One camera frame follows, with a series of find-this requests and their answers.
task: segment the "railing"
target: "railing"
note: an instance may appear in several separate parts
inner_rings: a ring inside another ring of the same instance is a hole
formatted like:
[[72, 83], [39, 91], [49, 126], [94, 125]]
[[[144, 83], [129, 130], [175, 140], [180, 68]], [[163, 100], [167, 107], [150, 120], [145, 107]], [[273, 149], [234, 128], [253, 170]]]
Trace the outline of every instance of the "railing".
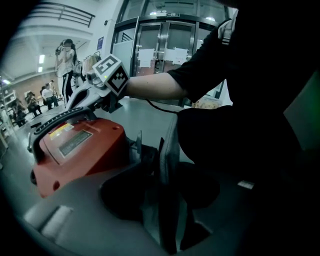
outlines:
[[122, 33], [121, 42], [130, 41], [133, 40], [130, 36], [128, 36], [126, 33]]
[[89, 28], [94, 17], [95, 15], [91, 13], [69, 5], [54, 2], [41, 2], [34, 7], [26, 18], [54, 18], [58, 19], [58, 21], [66, 20], [80, 23]]

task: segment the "balcony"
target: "balcony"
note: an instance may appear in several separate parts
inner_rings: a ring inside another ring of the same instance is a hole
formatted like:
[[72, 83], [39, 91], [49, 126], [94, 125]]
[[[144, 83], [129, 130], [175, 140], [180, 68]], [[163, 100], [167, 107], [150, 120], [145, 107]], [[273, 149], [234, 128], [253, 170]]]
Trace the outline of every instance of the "balcony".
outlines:
[[69, 5], [54, 2], [41, 2], [34, 7], [26, 19], [45, 18], [58, 21], [64, 20], [75, 22], [89, 28], [94, 17], [95, 15], [89, 12]]

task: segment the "window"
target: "window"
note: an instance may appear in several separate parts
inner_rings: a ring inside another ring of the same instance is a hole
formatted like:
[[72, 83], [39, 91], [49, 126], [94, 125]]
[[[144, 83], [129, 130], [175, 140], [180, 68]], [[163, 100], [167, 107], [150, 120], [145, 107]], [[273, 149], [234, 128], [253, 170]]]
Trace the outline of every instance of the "window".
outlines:
[[125, 7], [124, 14], [121, 21], [126, 21], [140, 15], [142, 9], [143, 0], [129, 0]]
[[207, 18], [211, 21], [221, 23], [226, 20], [225, 7], [213, 0], [199, 0], [200, 13], [199, 16]]
[[197, 0], [149, 0], [145, 15], [155, 13], [197, 14]]
[[131, 41], [134, 39], [135, 36], [135, 28], [129, 28], [126, 30], [122, 30], [119, 33], [117, 33], [115, 37], [115, 43], [123, 43], [126, 41]]

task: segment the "ceiling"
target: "ceiling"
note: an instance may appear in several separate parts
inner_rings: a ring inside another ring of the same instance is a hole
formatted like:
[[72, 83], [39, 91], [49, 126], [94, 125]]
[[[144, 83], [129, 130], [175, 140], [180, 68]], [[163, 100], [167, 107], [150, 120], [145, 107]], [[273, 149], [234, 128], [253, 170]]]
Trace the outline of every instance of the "ceiling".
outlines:
[[[14, 82], [36, 74], [40, 66], [44, 72], [52, 70], [55, 67], [55, 49], [65, 39], [62, 35], [37, 35], [11, 40], [1, 60], [0, 76]], [[87, 42], [81, 38], [70, 39], [76, 49]], [[43, 64], [39, 64], [39, 55], [45, 55]]]

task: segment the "black shirt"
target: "black shirt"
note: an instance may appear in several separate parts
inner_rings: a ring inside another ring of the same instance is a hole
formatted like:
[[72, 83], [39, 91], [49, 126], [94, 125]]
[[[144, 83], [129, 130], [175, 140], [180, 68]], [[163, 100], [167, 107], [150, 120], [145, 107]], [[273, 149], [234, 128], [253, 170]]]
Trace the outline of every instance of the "black shirt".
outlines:
[[256, 17], [241, 6], [229, 45], [215, 27], [190, 61], [168, 73], [192, 102], [226, 79], [234, 107], [283, 113], [318, 67], [316, 17], [301, 4], [266, 5]]

